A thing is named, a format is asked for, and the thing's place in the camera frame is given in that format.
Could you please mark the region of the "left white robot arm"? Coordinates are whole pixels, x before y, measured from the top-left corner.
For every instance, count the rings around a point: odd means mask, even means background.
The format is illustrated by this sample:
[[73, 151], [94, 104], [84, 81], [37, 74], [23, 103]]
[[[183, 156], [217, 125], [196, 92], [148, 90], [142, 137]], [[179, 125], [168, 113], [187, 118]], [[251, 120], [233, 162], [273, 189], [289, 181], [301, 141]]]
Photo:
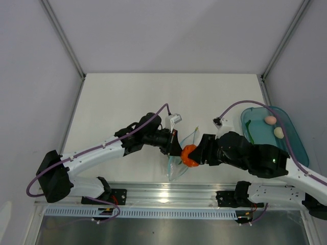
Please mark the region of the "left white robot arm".
[[179, 114], [170, 114], [163, 127], [160, 116], [149, 112], [98, 146], [64, 155], [56, 150], [48, 152], [36, 173], [46, 201], [56, 203], [66, 197], [81, 197], [84, 205], [117, 204], [118, 197], [105, 178], [88, 179], [79, 174], [100, 163], [138, 152], [144, 145], [157, 147], [167, 156], [180, 156], [182, 148], [174, 126], [181, 120]]

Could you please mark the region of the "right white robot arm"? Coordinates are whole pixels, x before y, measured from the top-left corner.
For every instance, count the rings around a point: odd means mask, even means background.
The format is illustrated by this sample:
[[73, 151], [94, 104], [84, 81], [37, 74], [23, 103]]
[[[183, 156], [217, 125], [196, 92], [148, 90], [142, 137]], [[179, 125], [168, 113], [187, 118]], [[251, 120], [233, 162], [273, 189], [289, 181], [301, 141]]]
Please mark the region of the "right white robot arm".
[[262, 179], [277, 179], [284, 186], [239, 181], [228, 198], [218, 192], [219, 206], [251, 207], [284, 204], [304, 207], [315, 218], [326, 219], [326, 178], [296, 165], [289, 154], [269, 144], [252, 144], [236, 132], [217, 138], [203, 135], [198, 146], [184, 149], [183, 162], [191, 165], [228, 164]]

